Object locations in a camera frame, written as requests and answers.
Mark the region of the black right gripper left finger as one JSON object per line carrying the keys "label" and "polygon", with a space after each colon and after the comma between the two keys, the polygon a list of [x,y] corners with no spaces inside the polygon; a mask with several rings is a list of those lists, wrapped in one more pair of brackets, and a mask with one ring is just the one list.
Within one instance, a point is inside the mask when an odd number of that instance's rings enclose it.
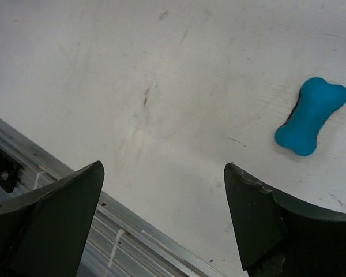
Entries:
{"label": "black right gripper left finger", "polygon": [[0,276],[76,276],[103,181],[96,161],[0,203]]}

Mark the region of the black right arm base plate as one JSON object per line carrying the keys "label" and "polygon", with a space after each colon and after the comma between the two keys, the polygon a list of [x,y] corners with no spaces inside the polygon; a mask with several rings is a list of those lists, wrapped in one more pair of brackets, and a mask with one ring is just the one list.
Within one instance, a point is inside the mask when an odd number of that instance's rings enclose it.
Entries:
{"label": "black right arm base plate", "polygon": [[21,165],[0,149],[0,187],[6,192],[14,191]]}

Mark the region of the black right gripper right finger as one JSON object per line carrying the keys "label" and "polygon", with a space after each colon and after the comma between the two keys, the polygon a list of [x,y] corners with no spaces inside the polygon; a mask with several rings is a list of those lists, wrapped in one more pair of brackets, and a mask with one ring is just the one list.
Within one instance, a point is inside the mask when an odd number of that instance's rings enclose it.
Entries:
{"label": "black right gripper right finger", "polygon": [[346,276],[346,213],[291,196],[232,163],[224,184],[249,276]]}

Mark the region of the blue bone-shaped eraser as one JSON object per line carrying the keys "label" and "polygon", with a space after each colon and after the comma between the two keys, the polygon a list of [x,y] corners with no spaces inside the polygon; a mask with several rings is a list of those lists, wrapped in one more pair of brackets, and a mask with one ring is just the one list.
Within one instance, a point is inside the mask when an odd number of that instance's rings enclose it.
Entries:
{"label": "blue bone-shaped eraser", "polygon": [[346,103],[346,87],[320,77],[304,82],[298,101],[283,125],[275,132],[275,142],[299,156],[309,156],[317,148],[317,137],[329,117]]}

